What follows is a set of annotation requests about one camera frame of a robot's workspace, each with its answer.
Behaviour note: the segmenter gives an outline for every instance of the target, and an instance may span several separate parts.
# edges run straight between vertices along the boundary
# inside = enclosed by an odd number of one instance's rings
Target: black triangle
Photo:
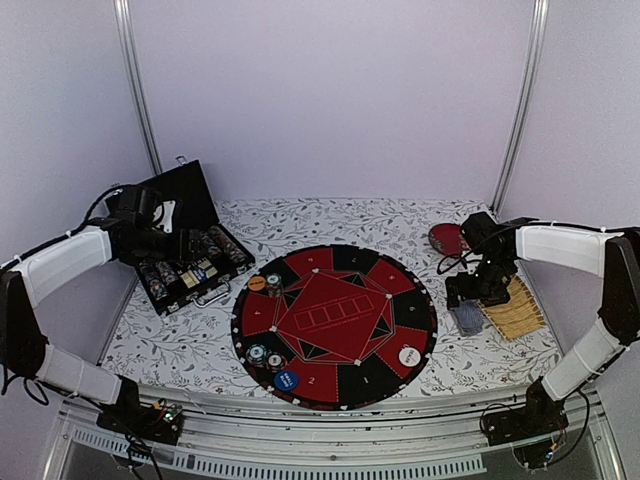
[[[293,292],[286,292],[284,294],[284,301],[287,304],[288,308],[291,308],[291,305],[293,305],[293,302],[296,301],[296,298],[298,298],[300,292],[302,292],[302,288],[300,290],[294,290]]]
[[[304,354],[304,358],[309,358],[309,355],[311,354],[311,351],[315,347],[313,345],[308,344],[307,342],[303,342],[300,339],[298,339],[298,341],[300,342],[300,348],[302,348],[302,353]]]
[[[358,285],[359,287],[362,287],[362,288],[367,288],[367,286],[364,284],[364,282],[360,278],[360,275],[358,275],[357,273],[354,275],[349,275],[348,277],[342,277],[340,280],[344,282],[353,283],[354,285]]]
[[[360,278],[360,275],[356,275],[356,278],[351,283],[353,283],[354,285],[358,285],[359,287],[362,287],[362,288],[367,288],[367,286],[364,284],[364,282]]]
[[[353,283],[353,281],[358,278],[357,274],[354,275],[349,275],[348,277],[342,277],[340,280],[342,280],[343,282],[349,282],[349,283]]]
[[[326,355],[327,353],[329,352],[327,352],[326,350],[323,350],[319,347],[313,347],[313,350],[309,353],[309,355],[307,355],[307,358],[311,359],[311,358],[321,357],[322,355]]]
[[[382,330],[385,333],[391,333],[391,329],[389,328],[389,325],[387,325],[387,322],[384,321],[384,317],[380,317],[380,319],[378,320],[376,330]]]
[[[384,337],[385,335],[389,335],[389,332],[376,328],[371,334],[371,338],[369,340],[375,340],[376,338]]]

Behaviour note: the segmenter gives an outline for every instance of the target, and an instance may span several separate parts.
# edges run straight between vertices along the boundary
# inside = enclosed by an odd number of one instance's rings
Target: poker chip case
[[[180,208],[180,212],[174,222],[174,229],[197,229],[201,232],[207,232],[209,238],[214,235],[226,237],[233,243],[231,248],[235,248],[239,257],[232,260],[225,249],[221,248],[215,256],[207,255],[201,261],[193,262],[190,265],[159,262],[161,265],[155,265],[155,267],[161,280],[164,282],[167,281],[167,278],[172,280],[171,273],[164,270],[166,268],[166,265],[162,265],[164,263],[169,264],[177,277],[170,285],[165,284],[166,292],[163,294],[166,293],[166,295],[161,298],[157,298],[159,295],[152,290],[153,287],[150,285],[152,282],[148,280],[149,274],[145,272],[145,268],[149,269],[149,266],[141,264],[136,268],[136,272],[149,301],[159,315],[173,313],[189,303],[203,307],[209,301],[209,297],[214,297],[214,290],[222,290],[222,293],[224,290],[228,291],[229,280],[244,273],[255,264],[255,257],[251,252],[220,223],[198,160],[152,177],[142,184],[158,190],[165,198],[180,199],[181,205],[177,207]],[[208,270],[199,267],[202,262],[208,262]]]

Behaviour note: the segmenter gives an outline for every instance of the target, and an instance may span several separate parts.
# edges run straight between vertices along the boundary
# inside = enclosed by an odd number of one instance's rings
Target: white wall
[[[140,0],[131,11],[165,166],[218,198],[489,201],[531,0]]]
[[[503,218],[640,225],[640,3],[551,2],[542,64]],[[595,319],[601,282],[531,272],[566,349]],[[640,353],[598,382],[628,478],[640,478]]]
[[[0,263],[70,227],[115,182],[149,176],[113,2],[0,2]],[[45,300],[52,343],[95,361],[131,278],[109,265]],[[60,400],[0,398],[0,477],[41,477]]]

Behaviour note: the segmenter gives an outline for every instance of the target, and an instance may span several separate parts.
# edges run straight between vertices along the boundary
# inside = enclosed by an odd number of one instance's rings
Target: metal pole
[[[158,147],[156,146],[153,129],[151,127],[151,118],[147,108],[147,101],[142,88],[142,78],[140,76],[136,45],[133,39],[133,26],[131,24],[129,0],[115,0],[115,10],[127,77],[129,78],[133,102],[136,114],[138,115],[138,121],[140,122],[140,129],[142,130],[149,164],[153,174],[159,175],[162,173],[163,169],[162,164],[160,163],[160,156],[158,155]]]
[[[491,209],[498,218],[500,217],[500,211],[504,205],[507,189],[509,188],[509,182],[513,176],[513,169],[518,157],[518,151],[520,150],[520,143],[522,141],[527,112],[529,110],[529,104],[531,103],[536,74],[538,73],[540,55],[542,54],[542,44],[544,42],[544,32],[547,24],[548,7],[548,0],[536,0],[533,8],[529,50],[527,52],[520,98],[518,100],[518,110],[516,111],[516,116],[514,118],[511,136],[509,137],[509,143],[502,163],[502,170],[500,171],[498,184],[493,194],[493,200],[491,201]]]

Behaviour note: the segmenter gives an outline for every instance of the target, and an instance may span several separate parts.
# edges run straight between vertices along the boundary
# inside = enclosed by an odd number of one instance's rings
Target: open case
[[[173,228],[200,230],[210,245],[206,256],[190,264],[154,262],[136,268],[156,312],[172,313],[192,302],[204,307],[218,297],[208,295],[214,290],[228,293],[229,280],[252,267],[255,257],[220,224],[200,162],[181,165],[142,184],[158,190],[163,198],[179,199]]]

